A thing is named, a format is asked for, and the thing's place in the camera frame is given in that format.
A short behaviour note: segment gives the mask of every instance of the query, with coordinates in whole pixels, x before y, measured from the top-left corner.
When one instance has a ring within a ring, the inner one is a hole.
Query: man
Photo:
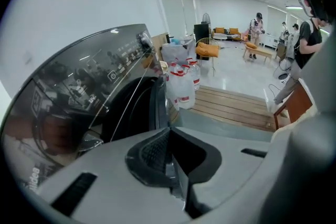
[[[251,20],[249,28],[243,33],[243,35],[248,34],[248,41],[259,46],[259,35],[265,33],[262,14],[260,12],[257,13],[255,19]]]
[[[300,43],[299,37],[300,37],[299,25],[294,24],[293,33],[290,34],[290,36],[288,37],[287,49],[286,49],[286,57],[291,60],[295,59],[295,50],[299,47]]]
[[[281,42],[282,44],[285,44],[285,37],[287,33],[288,33],[288,28],[286,27],[286,23],[282,22],[282,30],[281,30],[281,34],[279,37],[279,42]]]
[[[322,47],[322,36],[320,27],[326,26],[327,22],[319,18],[312,18],[303,22],[300,27],[299,48],[295,53],[295,60],[291,66],[290,78],[285,87],[274,99],[274,104],[270,106],[271,112],[277,110],[279,105],[295,89],[300,78],[301,69],[306,65],[313,54]]]

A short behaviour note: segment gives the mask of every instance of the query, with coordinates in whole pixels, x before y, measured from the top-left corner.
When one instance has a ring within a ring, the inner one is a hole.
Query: red label
[[[189,96],[179,98],[180,102],[188,102]]]

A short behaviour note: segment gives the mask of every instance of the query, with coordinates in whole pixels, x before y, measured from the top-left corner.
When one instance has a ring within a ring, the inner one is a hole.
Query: washing machine door
[[[107,29],[49,58],[13,98],[2,147],[36,191],[103,143],[168,126],[164,75],[144,24]]]

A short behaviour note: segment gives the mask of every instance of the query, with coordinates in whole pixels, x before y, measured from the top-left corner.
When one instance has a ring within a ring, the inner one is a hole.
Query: black t-shirt
[[[311,20],[313,24],[313,33],[310,31],[310,25],[308,22],[303,22],[300,27],[300,38],[304,38],[308,43],[308,46],[312,46],[322,42],[322,36],[320,30],[316,28],[315,24]],[[303,68],[305,64],[309,61],[310,57],[314,54],[301,54],[300,50],[298,50],[295,54],[295,60],[298,63],[300,68]]]

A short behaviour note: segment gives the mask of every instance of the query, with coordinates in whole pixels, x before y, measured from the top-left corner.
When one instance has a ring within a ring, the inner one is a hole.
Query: wooden floor
[[[223,122],[274,132],[275,122],[263,99],[201,86],[191,111]]]

